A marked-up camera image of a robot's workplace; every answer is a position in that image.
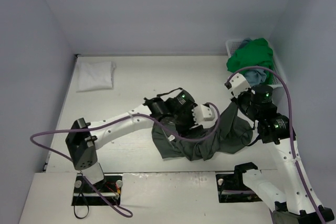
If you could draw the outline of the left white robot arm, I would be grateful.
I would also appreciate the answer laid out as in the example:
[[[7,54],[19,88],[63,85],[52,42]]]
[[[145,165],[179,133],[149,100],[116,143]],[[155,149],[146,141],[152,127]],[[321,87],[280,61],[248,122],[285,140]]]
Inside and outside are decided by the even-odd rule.
[[[202,122],[212,121],[213,110],[206,104],[197,104],[184,89],[179,94],[163,100],[163,94],[145,99],[138,107],[110,119],[86,122],[84,118],[74,121],[65,143],[75,170],[81,172],[86,186],[92,192],[99,192],[105,186],[105,175],[98,161],[97,150],[107,143],[135,131],[150,129],[155,125],[175,126],[174,137],[199,126]]]

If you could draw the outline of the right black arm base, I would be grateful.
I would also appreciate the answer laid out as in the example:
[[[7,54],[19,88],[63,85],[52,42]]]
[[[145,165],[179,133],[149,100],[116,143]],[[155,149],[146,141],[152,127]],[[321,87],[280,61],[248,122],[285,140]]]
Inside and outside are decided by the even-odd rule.
[[[232,173],[216,173],[219,203],[261,202],[257,194],[243,183],[243,173],[257,169],[249,162],[236,165]]]

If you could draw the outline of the white t shirt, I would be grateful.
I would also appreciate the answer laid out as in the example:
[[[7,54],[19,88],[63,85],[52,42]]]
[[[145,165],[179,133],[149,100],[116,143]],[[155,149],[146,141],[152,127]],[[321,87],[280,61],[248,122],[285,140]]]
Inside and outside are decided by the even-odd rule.
[[[113,90],[115,69],[116,64],[113,61],[80,63],[77,91]]]

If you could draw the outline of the grey green t shirt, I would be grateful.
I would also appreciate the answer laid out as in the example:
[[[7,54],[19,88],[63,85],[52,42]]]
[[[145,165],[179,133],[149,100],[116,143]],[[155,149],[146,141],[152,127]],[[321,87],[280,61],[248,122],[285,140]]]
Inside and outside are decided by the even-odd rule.
[[[230,103],[221,113],[219,127],[204,141],[175,139],[156,124],[152,128],[152,141],[163,159],[185,157],[189,161],[206,161],[216,152],[235,154],[248,145],[252,138],[252,127],[238,116],[238,107],[234,103]]]

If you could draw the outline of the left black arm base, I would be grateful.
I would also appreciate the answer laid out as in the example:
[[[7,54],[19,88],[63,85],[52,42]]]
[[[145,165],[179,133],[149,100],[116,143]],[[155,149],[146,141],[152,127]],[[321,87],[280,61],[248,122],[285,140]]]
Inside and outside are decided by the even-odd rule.
[[[94,185],[112,205],[121,202],[121,174],[105,174],[105,180]],[[73,189],[72,206],[107,206],[106,202],[77,174]]]

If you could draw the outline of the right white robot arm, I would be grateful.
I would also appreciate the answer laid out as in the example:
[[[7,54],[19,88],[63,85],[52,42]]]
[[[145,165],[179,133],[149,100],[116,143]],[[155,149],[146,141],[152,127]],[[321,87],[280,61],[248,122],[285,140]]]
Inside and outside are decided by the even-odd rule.
[[[235,166],[233,184],[251,189],[268,206],[273,223],[333,221],[332,209],[322,204],[311,187],[290,120],[277,112],[272,92],[268,85],[239,84],[232,87],[232,101],[245,116],[258,123],[257,138],[270,151],[283,190],[267,180],[252,162]]]

